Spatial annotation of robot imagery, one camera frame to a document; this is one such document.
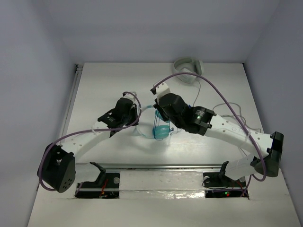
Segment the teal cat-ear headphones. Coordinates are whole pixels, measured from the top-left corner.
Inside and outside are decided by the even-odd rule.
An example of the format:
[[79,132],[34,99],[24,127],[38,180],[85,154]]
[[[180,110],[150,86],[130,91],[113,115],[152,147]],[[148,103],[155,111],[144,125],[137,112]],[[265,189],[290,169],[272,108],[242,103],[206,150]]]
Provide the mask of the teal cat-ear headphones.
[[170,121],[163,121],[161,115],[157,110],[154,112],[154,122],[151,128],[151,135],[144,134],[139,125],[135,126],[133,131],[134,136],[142,136],[146,139],[152,139],[161,141],[171,136],[174,132],[174,128],[171,127]]

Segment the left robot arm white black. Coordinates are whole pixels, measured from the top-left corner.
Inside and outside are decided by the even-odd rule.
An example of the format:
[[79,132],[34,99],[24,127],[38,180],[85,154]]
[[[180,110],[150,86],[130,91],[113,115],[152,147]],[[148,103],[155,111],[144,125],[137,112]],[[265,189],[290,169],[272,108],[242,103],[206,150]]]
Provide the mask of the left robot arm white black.
[[49,144],[37,171],[40,185],[48,191],[67,191],[75,180],[76,161],[100,142],[137,125],[140,114],[139,100],[128,93],[90,129],[70,133]]

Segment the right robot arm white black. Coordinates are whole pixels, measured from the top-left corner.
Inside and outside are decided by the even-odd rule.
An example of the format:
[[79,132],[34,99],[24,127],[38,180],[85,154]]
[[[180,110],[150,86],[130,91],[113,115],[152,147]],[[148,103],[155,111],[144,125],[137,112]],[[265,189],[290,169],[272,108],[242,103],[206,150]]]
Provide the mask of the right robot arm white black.
[[167,93],[156,98],[154,107],[165,120],[188,133],[222,140],[249,152],[236,161],[226,161],[218,174],[219,182],[229,186],[241,177],[259,173],[277,177],[283,150],[283,134],[263,134],[244,130],[227,122],[210,109],[185,103],[179,95]]

